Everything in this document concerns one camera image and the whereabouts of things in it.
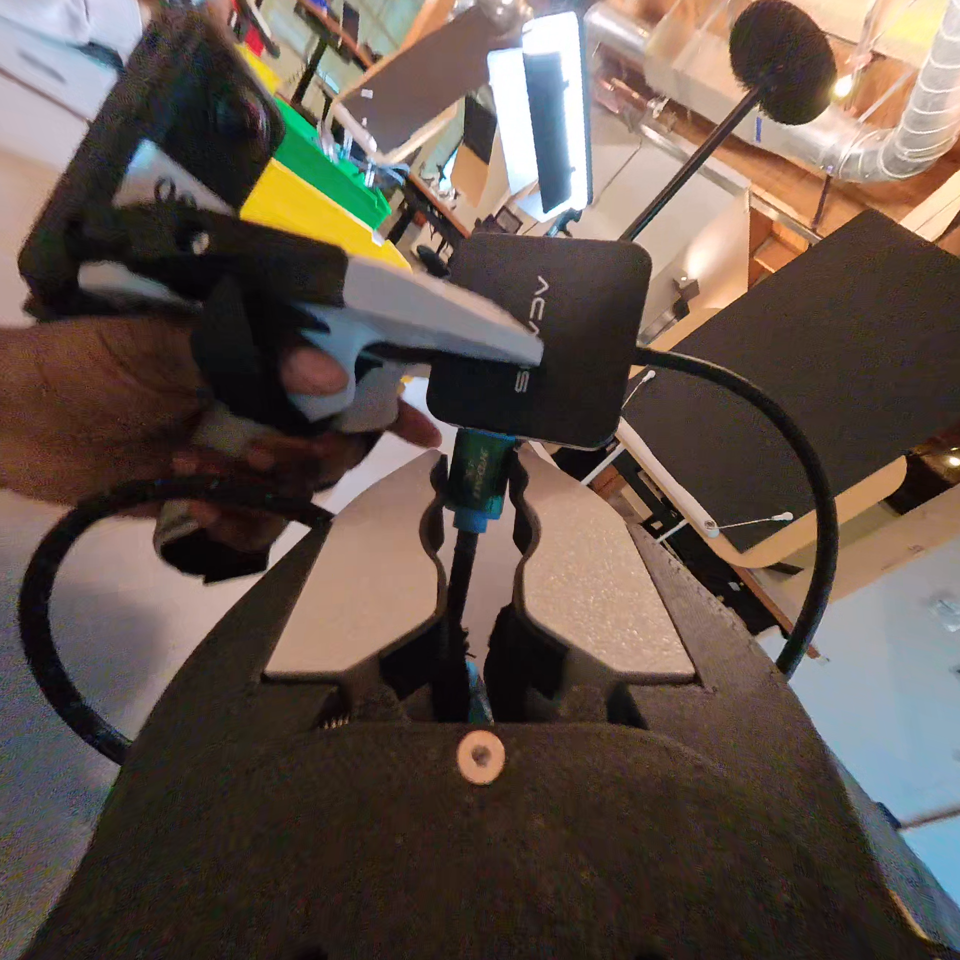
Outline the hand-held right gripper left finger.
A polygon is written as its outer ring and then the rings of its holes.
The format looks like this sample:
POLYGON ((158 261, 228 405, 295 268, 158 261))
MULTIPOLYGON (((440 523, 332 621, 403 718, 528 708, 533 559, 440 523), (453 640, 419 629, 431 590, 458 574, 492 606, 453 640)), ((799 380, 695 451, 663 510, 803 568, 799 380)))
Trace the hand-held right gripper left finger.
POLYGON ((447 575, 437 449, 377 481, 340 510, 264 670, 279 682, 358 682, 384 655, 439 619, 447 575))

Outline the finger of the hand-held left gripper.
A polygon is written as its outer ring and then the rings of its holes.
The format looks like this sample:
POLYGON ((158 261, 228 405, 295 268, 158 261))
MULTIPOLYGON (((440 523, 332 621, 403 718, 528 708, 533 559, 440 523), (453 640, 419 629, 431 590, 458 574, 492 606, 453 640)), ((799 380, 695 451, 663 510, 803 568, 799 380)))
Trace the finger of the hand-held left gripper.
POLYGON ((370 258, 349 258, 334 304, 302 300, 303 330, 322 350, 352 365, 365 352, 387 358, 452 354, 539 366, 544 344, 485 297, 426 273, 370 258))

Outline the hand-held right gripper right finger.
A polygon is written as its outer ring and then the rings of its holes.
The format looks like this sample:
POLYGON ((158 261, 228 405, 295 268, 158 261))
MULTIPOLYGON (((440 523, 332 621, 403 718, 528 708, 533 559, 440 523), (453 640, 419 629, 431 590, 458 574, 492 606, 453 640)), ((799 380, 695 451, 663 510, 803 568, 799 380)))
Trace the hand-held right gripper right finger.
POLYGON ((697 674, 624 518, 532 446, 511 474, 513 603, 561 685, 687 685, 697 674))

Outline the black square adapter hub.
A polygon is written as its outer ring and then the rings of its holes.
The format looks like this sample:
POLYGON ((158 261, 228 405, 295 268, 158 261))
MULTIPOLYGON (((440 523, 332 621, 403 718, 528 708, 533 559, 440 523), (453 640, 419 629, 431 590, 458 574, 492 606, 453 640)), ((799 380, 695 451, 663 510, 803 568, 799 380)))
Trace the black square adapter hub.
POLYGON ((434 363, 427 404, 440 420, 485 434, 595 450, 615 433, 630 367, 696 378, 762 414, 796 455, 814 504, 817 545, 799 615, 775 665, 799 666, 826 611, 838 561, 834 497, 820 457, 793 417, 760 387, 716 363, 637 346, 651 258, 636 244, 479 231, 450 258, 423 252, 426 275, 490 300, 534 332, 538 366, 492 361, 434 363))

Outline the black HDMI cable green plug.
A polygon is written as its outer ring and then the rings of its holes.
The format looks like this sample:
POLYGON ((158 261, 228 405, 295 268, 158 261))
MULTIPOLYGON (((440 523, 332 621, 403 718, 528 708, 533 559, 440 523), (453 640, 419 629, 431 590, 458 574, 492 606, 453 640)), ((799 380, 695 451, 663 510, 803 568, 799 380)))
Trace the black HDMI cable green plug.
MULTIPOLYGON (((451 572, 456 601, 466 601, 470 573, 466 546, 502 512, 515 440, 462 428, 441 492, 455 515, 459 531, 457 560, 451 572)), ((34 549, 21 582, 17 602, 19 637, 32 678, 46 702, 75 737, 116 765, 126 762, 132 742, 108 723, 84 698, 70 678, 52 633, 49 607, 60 568, 71 548, 93 525, 144 505, 174 501, 204 502, 253 511, 318 531, 324 539, 340 518, 310 500, 287 496, 261 483, 215 474, 139 480, 115 486, 81 501, 54 523, 34 549)))

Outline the yellow plastic bin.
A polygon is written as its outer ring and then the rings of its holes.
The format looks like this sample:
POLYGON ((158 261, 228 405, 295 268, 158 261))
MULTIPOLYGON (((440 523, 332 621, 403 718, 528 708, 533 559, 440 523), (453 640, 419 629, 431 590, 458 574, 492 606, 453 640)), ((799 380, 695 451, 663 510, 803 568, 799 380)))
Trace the yellow plastic bin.
POLYGON ((412 267, 377 230, 282 163, 270 159, 239 210, 241 220, 342 248, 407 273, 412 267))

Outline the person's left hand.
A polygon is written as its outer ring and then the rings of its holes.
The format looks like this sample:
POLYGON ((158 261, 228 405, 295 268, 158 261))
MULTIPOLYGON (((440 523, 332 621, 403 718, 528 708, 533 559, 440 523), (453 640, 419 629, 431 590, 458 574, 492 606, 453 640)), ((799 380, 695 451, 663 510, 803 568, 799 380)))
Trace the person's left hand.
POLYGON ((71 318, 3 329, 1 487, 72 505, 137 479, 235 476, 312 498, 373 442, 261 436, 238 454, 193 440, 210 404, 185 317, 71 318))

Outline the small cardboard box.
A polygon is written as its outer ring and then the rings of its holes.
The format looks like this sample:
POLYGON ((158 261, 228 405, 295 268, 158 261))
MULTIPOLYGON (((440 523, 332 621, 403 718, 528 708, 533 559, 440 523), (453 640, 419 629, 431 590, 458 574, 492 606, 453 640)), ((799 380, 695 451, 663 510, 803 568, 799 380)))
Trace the small cardboard box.
POLYGON ((465 96, 463 107, 462 140, 456 150, 450 183, 458 196, 477 209, 489 179, 498 120, 474 94, 465 96))

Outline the green plastic bin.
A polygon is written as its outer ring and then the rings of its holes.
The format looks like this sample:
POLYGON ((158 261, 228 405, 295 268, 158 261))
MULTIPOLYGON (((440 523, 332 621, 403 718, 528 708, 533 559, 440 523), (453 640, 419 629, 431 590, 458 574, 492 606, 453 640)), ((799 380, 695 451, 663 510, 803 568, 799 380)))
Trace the green plastic bin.
POLYGON ((281 98, 274 101, 283 119, 284 135, 273 159, 372 230, 379 230, 391 213, 383 193, 366 185, 365 175, 353 162, 331 159, 315 125, 281 98))

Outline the black panel wooden edge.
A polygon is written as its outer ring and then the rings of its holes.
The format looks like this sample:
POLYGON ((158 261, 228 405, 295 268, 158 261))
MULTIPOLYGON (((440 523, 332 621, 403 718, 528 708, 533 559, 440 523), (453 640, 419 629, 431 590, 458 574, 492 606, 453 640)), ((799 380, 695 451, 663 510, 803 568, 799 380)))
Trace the black panel wooden edge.
POLYGON ((375 166, 405 161, 488 83, 488 54, 515 46, 530 13, 525 2, 473 2, 368 69, 334 99, 324 130, 338 124, 375 166))

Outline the LED light panel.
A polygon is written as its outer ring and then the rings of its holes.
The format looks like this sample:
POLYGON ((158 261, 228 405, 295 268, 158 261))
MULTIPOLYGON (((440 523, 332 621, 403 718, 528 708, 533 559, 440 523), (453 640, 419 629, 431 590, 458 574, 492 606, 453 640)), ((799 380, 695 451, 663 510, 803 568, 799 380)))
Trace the LED light panel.
POLYGON ((508 186, 524 215, 548 224, 593 200, 591 110, 582 16, 536 16, 516 45, 486 54, 508 186))

